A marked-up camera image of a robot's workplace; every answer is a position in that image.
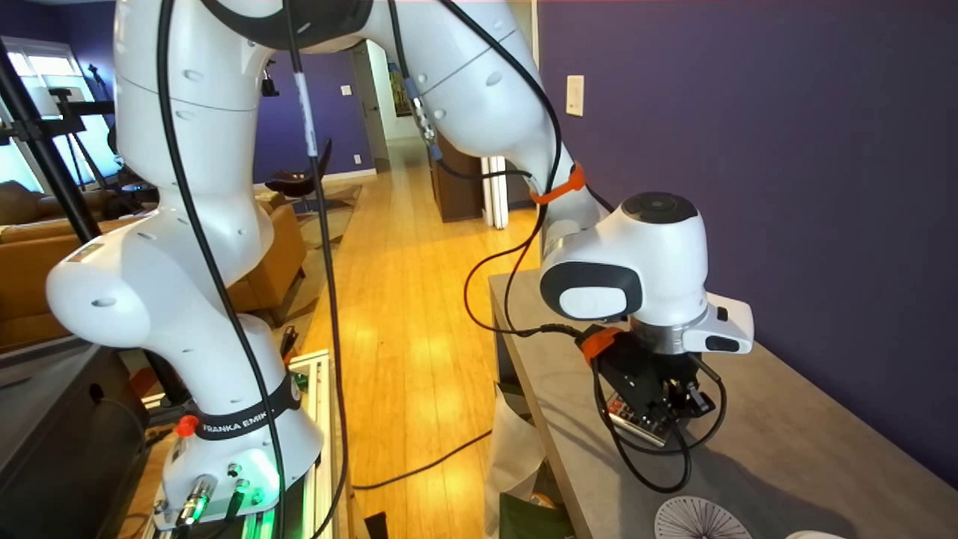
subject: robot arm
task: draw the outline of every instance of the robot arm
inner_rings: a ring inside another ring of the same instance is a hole
[[[422,118],[459,148],[507,156],[539,195],[576,175],[507,0],[118,0],[121,151],[163,201],[137,223],[70,255],[49,279],[49,300],[82,339],[166,355],[197,403],[197,431],[166,467],[163,529],[266,511],[320,457],[269,327],[242,316],[242,339],[233,336],[181,178],[224,285],[236,280],[274,240],[248,190],[269,54],[287,44],[324,54],[360,38],[407,66]],[[571,187],[549,202],[541,237],[541,295],[561,315],[639,319],[670,354],[748,351],[748,304],[708,295],[705,223],[682,196],[642,195],[606,213],[586,187]],[[257,367],[242,364],[248,351],[236,340],[253,343]]]

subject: blue wall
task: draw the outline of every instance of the blue wall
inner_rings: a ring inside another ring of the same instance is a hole
[[[541,3],[541,51],[597,187],[690,195],[709,288],[958,484],[958,3]]]
[[[25,0],[4,3],[0,32],[70,42],[79,62],[97,66],[107,87],[113,87],[113,5],[37,5]],[[256,178],[269,178],[277,169],[303,169],[306,142],[298,103],[298,87],[290,78],[287,54],[277,56],[274,78],[278,98],[263,98],[257,124]],[[335,136],[329,169],[357,169],[372,165],[369,136],[363,129],[360,89],[342,95],[342,84],[354,84],[354,66],[347,54],[306,56],[306,78],[312,84],[317,136]]]

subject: hardwood floor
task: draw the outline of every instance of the hardwood floor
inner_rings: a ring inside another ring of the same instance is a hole
[[[422,148],[396,145],[390,169],[366,186],[335,247],[347,401],[350,482],[369,484],[422,467],[491,428],[495,339],[471,322],[461,291],[471,265],[533,231],[533,208],[507,231],[482,217],[440,220]],[[491,316],[485,274],[471,300]],[[329,351],[327,294],[301,351]],[[386,515],[390,539],[474,539],[485,529],[489,440],[404,482],[357,490],[360,515]]]

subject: couch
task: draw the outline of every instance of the couch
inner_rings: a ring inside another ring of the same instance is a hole
[[[301,237],[301,220],[293,205],[266,187],[256,187],[257,202],[269,213],[277,240],[266,256],[230,288],[236,310],[263,315],[269,322],[278,322],[287,304],[287,295],[303,274],[306,241]],[[65,217],[33,213],[33,220],[25,220],[25,202],[16,202],[22,216],[0,208],[0,354],[39,343],[49,339],[65,336],[45,300],[45,274],[58,261],[76,252],[82,241],[71,232]],[[113,231],[134,220],[101,217],[101,231]]]

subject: gray table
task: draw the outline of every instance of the gray table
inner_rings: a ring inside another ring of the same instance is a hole
[[[504,288],[504,274],[491,279],[498,319],[504,319]],[[516,327],[561,319],[539,300],[533,271],[522,271],[512,288],[512,319]],[[507,336],[498,343],[501,364],[512,364],[522,380],[576,532],[582,539],[654,536],[657,508],[670,493],[657,493],[630,475],[600,422],[591,367],[571,339]],[[708,363],[729,385],[729,418],[708,446],[691,451],[691,478],[679,493],[715,499],[756,539],[793,529],[865,539],[958,536],[955,488],[766,346],[757,343],[748,355],[708,355]],[[675,482],[679,473],[678,457],[639,454],[634,461],[660,482]]]

